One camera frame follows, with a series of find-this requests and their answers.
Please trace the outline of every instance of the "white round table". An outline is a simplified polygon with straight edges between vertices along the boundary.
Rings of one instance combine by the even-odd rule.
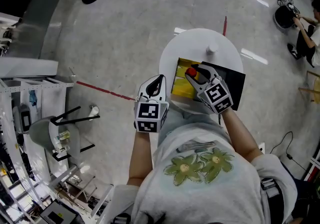
[[[207,55],[206,49],[209,45],[217,45],[217,52]],[[164,48],[161,55],[159,74],[163,74],[166,78],[166,94],[169,98],[179,58],[200,63],[205,61],[240,73],[244,72],[240,54],[224,35],[206,28],[186,30],[174,37]],[[179,108],[190,113],[207,113],[204,108],[199,109],[200,105],[196,101],[192,101],[194,103],[193,107],[197,109],[196,111],[189,106],[190,102],[183,103],[172,99],[171,101]]]

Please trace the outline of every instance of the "white t-shirt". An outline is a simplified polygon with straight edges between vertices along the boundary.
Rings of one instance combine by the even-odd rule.
[[[312,57],[312,65],[320,66],[320,23],[315,26],[311,40],[315,43],[315,52]]]
[[[226,133],[204,123],[177,128],[156,151],[154,169],[140,187],[120,185],[106,223],[127,213],[134,224],[269,224],[269,205],[261,195],[261,178],[279,185],[284,220],[297,199],[296,185],[272,154],[251,163],[237,154]]]

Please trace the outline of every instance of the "gray floor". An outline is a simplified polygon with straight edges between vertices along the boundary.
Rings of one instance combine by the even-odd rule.
[[[140,84],[158,74],[162,51],[175,28],[222,33],[227,16],[226,36],[239,53],[247,49],[268,61],[266,65],[241,56],[246,79],[237,114],[256,141],[265,142],[267,153],[293,131],[288,152],[306,168],[319,142],[320,112],[298,87],[312,84],[306,70],[320,69],[288,53],[287,37],[272,20],[277,0],[263,1],[269,7],[256,0],[98,0],[90,5],[60,0],[42,57],[54,56],[61,76],[69,77],[71,68],[79,81],[134,98]],[[313,17],[310,0],[294,4]],[[76,84],[68,107],[81,105],[87,115],[90,104],[98,105],[101,118],[78,125],[82,137],[96,144],[82,153],[86,173],[102,184],[125,183],[135,133],[133,101]],[[286,158],[289,142],[290,136],[274,153],[300,178],[304,170]]]

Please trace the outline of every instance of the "green flower graphic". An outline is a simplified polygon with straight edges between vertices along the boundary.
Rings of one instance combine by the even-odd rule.
[[[206,183],[212,182],[220,173],[221,169],[226,173],[230,172],[233,168],[231,161],[234,156],[220,151],[215,147],[212,149],[212,153],[203,153],[200,158],[205,161],[205,166],[201,169],[202,173],[206,173],[204,180]]]
[[[171,159],[172,165],[164,169],[164,174],[174,175],[173,184],[175,186],[181,185],[186,178],[193,182],[201,183],[201,178],[198,171],[202,168],[203,163],[198,162],[198,155],[192,154],[187,157],[174,157]]]

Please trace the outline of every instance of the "hand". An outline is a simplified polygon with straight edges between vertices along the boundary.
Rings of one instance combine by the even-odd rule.
[[[294,21],[294,24],[296,24],[299,29],[304,28],[304,25],[302,25],[301,21],[298,18],[294,17],[293,21]]]
[[[295,16],[300,20],[301,18],[303,18],[303,16],[300,13],[296,13]]]

